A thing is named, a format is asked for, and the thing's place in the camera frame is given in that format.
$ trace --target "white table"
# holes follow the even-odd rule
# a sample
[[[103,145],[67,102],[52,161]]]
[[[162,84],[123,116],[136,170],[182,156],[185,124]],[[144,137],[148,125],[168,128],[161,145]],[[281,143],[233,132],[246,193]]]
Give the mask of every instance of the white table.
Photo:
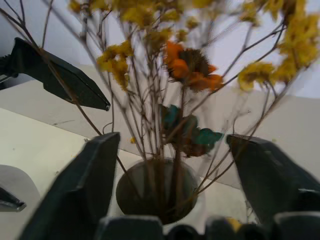
[[[0,165],[13,166],[26,172],[41,197],[46,194],[57,174],[81,151],[85,139],[81,135],[0,108]],[[138,155],[123,150],[119,150],[118,155],[125,167],[140,159]],[[122,174],[122,170],[117,166],[116,175],[119,174]],[[206,191],[206,204],[208,216],[221,215],[246,221],[245,198],[239,189],[214,183]],[[5,231],[0,225],[0,239],[4,239],[2,234]]]

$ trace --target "orange flower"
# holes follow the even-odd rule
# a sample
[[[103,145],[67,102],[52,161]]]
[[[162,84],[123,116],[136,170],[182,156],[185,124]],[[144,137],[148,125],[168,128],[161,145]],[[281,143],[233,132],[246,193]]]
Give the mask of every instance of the orange flower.
[[[168,41],[164,62],[171,78],[186,83],[195,92],[205,89],[214,91],[223,84],[220,75],[211,74],[217,68],[208,64],[208,60],[198,49],[184,49],[182,45]]]

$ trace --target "flower arrangement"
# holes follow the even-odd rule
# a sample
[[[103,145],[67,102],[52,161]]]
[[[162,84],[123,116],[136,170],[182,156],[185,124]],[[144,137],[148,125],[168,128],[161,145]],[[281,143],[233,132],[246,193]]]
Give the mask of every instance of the flower arrangement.
[[[11,6],[12,13],[7,13],[1,8],[0,13],[42,55],[57,81],[70,96],[73,96],[72,89],[66,86],[42,51],[49,15],[55,14],[82,43],[111,94],[112,131],[115,124],[115,103],[119,106],[130,131],[131,143],[136,145],[148,166],[147,181],[157,196],[154,201],[158,202],[159,212],[162,213],[174,210],[176,214],[179,206],[205,191],[233,163],[218,173],[219,166],[228,154],[213,166],[215,154],[204,180],[192,196],[187,200],[179,197],[182,160],[208,155],[225,134],[214,129],[200,128],[198,118],[194,115],[195,111],[211,96],[234,81],[238,82],[244,94],[252,91],[257,84],[266,92],[266,102],[261,106],[261,117],[246,132],[246,135],[252,136],[299,73],[307,69],[319,55],[319,15],[308,14],[305,11],[306,0],[245,0],[238,8],[231,10],[227,0],[69,0],[70,14],[83,25],[81,32],[75,31],[53,7],[53,0],[44,2],[48,5],[48,17],[41,47],[27,29],[22,0],[22,16]],[[252,43],[251,35],[263,24],[263,14],[269,14],[274,22],[279,22],[280,19],[280,23],[263,38]],[[246,25],[245,39],[240,52],[232,59],[230,65],[220,66],[219,62],[210,61],[206,50],[210,45],[221,41],[221,36],[228,34],[231,29],[229,27],[218,36],[213,36],[216,22],[222,17],[235,16],[237,21],[231,27]],[[108,44],[106,24],[110,18],[117,20],[125,38],[120,44]],[[244,53],[272,37],[275,38],[275,42],[269,51],[227,79],[227,74]],[[98,55],[95,55],[89,39],[93,42],[94,48],[99,49]],[[280,64],[264,61],[268,55],[275,52],[281,56]],[[222,67],[225,69],[223,74],[216,74],[217,69]],[[115,90],[118,86],[114,83],[118,84],[121,93],[126,97],[125,104],[121,101],[119,91]],[[170,85],[179,86],[177,104],[166,104],[166,94]],[[187,95],[200,96],[202,99],[195,104],[190,103]],[[72,99],[82,110],[76,97]],[[191,106],[191,110],[187,111],[187,106]],[[84,111],[81,112],[100,135],[100,131]],[[172,146],[174,149],[169,192],[164,191],[165,180],[161,164],[165,161],[166,146]],[[156,174],[151,174],[152,166],[148,162],[155,163]],[[212,176],[214,177],[211,182],[204,185]],[[161,213],[157,215],[164,222],[164,219],[168,218]]]

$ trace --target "table surface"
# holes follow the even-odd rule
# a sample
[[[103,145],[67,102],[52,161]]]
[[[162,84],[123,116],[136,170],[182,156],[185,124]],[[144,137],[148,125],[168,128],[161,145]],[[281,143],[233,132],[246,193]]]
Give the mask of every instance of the table surface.
[[[0,108],[0,116],[0,165],[23,170],[43,197],[59,172],[81,151],[86,138],[3,108]],[[119,150],[118,155],[125,167],[141,159],[123,150]],[[122,170],[117,165],[116,176],[119,174]],[[215,182],[205,194],[206,214],[246,221],[241,190]]]

